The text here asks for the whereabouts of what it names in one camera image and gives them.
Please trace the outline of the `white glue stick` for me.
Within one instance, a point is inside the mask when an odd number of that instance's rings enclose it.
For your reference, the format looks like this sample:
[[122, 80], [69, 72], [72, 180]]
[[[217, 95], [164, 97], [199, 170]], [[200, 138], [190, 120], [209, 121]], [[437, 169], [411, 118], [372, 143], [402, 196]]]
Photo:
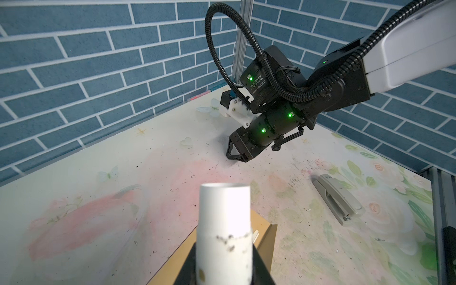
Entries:
[[251, 194], [247, 184], [208, 183], [199, 189], [197, 232], [202, 243], [213, 238], [240, 240], [252, 246]]

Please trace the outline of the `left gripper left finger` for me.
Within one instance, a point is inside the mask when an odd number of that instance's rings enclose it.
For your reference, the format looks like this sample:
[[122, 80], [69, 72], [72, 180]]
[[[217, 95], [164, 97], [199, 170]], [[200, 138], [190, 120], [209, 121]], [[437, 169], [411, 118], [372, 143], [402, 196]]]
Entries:
[[196, 246], [193, 245], [184, 264], [177, 275], [174, 285], [197, 285], [195, 273], [196, 266]]

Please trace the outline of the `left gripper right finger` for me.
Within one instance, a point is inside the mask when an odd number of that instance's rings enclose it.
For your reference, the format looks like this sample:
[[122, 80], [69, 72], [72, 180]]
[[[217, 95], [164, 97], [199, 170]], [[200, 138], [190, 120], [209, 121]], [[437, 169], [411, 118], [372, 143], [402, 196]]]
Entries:
[[253, 246], [252, 251], [252, 281], [251, 285], [275, 285], [270, 272], [267, 270], [258, 250]]

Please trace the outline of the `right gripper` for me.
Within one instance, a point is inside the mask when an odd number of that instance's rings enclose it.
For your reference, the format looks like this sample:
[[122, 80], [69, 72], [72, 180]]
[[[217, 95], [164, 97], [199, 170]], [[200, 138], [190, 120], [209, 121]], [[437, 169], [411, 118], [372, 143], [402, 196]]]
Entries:
[[254, 144], [247, 130], [240, 127], [229, 136], [226, 157], [228, 160], [249, 162], [255, 159], [265, 149], [265, 147]]

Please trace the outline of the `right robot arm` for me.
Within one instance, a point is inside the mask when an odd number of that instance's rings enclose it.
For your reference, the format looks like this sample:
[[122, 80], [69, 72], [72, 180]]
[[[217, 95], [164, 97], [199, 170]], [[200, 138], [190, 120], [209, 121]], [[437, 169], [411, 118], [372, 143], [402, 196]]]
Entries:
[[213, 57], [229, 86], [220, 100], [222, 110], [240, 124], [229, 136], [229, 160], [248, 162], [268, 147], [279, 151], [305, 129], [314, 129], [319, 114], [365, 102], [456, 62], [454, 1], [408, 3], [369, 36], [325, 56], [309, 77], [278, 47], [262, 48], [242, 16], [222, 2], [211, 5], [205, 17], [211, 53], [211, 22], [217, 13], [236, 24], [255, 53], [239, 83]]

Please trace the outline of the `yellow envelope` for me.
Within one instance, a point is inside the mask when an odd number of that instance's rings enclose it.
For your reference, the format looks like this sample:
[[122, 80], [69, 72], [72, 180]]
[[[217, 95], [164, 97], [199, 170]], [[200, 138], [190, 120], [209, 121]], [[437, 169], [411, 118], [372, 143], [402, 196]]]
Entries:
[[253, 246], [271, 273], [278, 225], [268, 222], [253, 210], [250, 216], [251, 249], [247, 249], [246, 236], [238, 241], [217, 237], [202, 243], [200, 233], [194, 229], [148, 283], [173, 285], [193, 245], [196, 246], [198, 285], [250, 285]]

